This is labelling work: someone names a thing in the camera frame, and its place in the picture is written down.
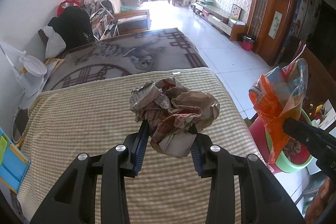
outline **yellow edge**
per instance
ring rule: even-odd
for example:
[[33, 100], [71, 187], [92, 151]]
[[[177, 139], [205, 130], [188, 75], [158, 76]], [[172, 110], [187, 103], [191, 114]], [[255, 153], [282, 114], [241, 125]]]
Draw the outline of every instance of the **yellow edge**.
[[0, 177], [0, 180], [2, 181], [2, 183], [9, 188], [10, 190], [12, 190], [15, 194], [17, 194], [17, 192], [7, 183], [7, 181], [5, 181], [2, 177]]
[[9, 145], [9, 148], [12, 150], [12, 152], [21, 160], [24, 162], [24, 164], [28, 164], [27, 159], [25, 159], [17, 150], [16, 147], [12, 144]]

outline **crumpled newspaper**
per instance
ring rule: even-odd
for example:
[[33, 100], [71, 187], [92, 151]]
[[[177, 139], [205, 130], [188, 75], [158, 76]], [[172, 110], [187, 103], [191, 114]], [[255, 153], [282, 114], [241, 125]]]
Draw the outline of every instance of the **crumpled newspaper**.
[[192, 91], [175, 77], [147, 82], [130, 97], [135, 121], [148, 120], [152, 148], [179, 159], [189, 154], [196, 138], [188, 132], [191, 126], [202, 131], [218, 117], [219, 108], [211, 94]]

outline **yellow checkered cloth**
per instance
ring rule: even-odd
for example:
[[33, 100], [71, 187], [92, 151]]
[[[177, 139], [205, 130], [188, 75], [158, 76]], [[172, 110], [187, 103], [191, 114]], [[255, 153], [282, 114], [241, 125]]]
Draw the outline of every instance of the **yellow checkered cloth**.
[[[81, 152], [106, 153], [137, 132], [140, 123], [129, 110], [132, 89], [150, 80], [175, 76], [191, 90], [212, 94], [220, 102], [220, 115], [203, 130], [214, 144], [230, 153], [261, 155], [221, 81], [208, 68], [149, 72], [96, 81], [41, 93], [29, 109], [22, 152], [31, 166], [17, 195], [26, 218], [31, 219], [48, 191]], [[100, 183], [96, 193], [95, 223], [100, 223]], [[142, 170], [125, 178], [131, 223], [205, 223], [211, 179], [198, 177], [192, 157], [162, 155], [148, 144]], [[240, 194], [235, 178], [236, 223], [240, 223]]]

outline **tv stand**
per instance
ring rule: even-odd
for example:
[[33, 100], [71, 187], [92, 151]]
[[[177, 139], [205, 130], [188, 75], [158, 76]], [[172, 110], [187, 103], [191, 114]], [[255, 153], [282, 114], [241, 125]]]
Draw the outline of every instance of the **tv stand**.
[[230, 41], [242, 41], [242, 36], [246, 34], [247, 26], [234, 24], [230, 27], [228, 24], [224, 23], [223, 21], [228, 21], [230, 18], [230, 13], [213, 5], [206, 5], [200, 2], [196, 2], [195, 7], [198, 10], [205, 10], [213, 14], [214, 17], [209, 15], [207, 22], [218, 29], [222, 34], [226, 33], [229, 36]]

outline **red bag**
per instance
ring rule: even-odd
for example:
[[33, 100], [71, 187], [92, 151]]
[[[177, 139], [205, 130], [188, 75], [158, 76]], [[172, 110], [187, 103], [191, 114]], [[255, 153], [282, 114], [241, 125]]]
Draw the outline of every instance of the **red bag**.
[[63, 4], [66, 4], [66, 3], [70, 3], [70, 5], [68, 6], [82, 6], [82, 4], [80, 2], [78, 2], [77, 0], [65, 0], [63, 1], [58, 9], [57, 9], [57, 16], [59, 17], [61, 14], [63, 14], [64, 12], [64, 8], [62, 7]]

